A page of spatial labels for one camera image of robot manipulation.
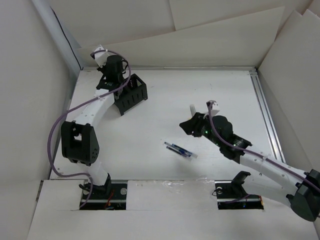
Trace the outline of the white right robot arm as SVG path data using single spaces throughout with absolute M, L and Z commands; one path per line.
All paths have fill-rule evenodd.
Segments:
M 220 153 L 239 165 L 259 173 L 240 172 L 233 179 L 231 191 L 237 197 L 260 195 L 282 203 L 302 219 L 315 222 L 320 217 L 320 173 L 315 169 L 304 171 L 279 162 L 258 151 L 253 144 L 236 135 L 226 117 L 209 117 L 197 112 L 191 119 L 179 124 L 189 136 L 204 137 L 218 146 Z

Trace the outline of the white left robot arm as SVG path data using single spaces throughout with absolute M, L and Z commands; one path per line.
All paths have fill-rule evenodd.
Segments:
M 100 146 L 96 128 L 106 111 L 118 100 L 127 79 L 123 64 L 127 61 L 118 54 L 107 56 L 101 50 L 91 55 L 99 65 L 102 77 L 96 86 L 95 100 L 87 103 L 84 110 L 72 121 L 61 125 L 61 152 L 64 158 L 86 167 L 92 180 L 81 185 L 85 191 L 107 198 L 111 194 L 111 177 L 98 160 Z

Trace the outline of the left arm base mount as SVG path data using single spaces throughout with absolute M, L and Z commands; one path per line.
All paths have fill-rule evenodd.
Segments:
M 80 210 L 102 210 L 102 211 L 122 211 L 126 210 L 127 205 L 127 181 L 112 181 L 110 189 L 106 193 L 98 193 L 93 190 L 87 203 L 82 206 L 88 196 L 88 192 L 83 190 L 82 199 L 80 200 Z

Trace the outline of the blue grip gel pen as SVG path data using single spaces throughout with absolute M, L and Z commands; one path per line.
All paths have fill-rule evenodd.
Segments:
M 176 144 L 171 144 L 171 143 L 168 143 L 168 142 L 164 142 L 164 145 L 166 145 L 166 148 L 172 152 L 175 152 L 177 153 L 178 155 L 180 156 L 183 156 L 185 158 L 193 158 L 193 159 L 197 159 L 198 158 L 198 155 L 191 152 L 191 151 L 188 151 Z

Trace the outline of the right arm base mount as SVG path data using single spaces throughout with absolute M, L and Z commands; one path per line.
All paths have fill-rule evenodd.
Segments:
M 243 188 L 245 179 L 251 174 L 240 171 L 232 180 L 215 180 L 212 196 L 219 210 L 264 210 L 262 197 L 247 194 Z

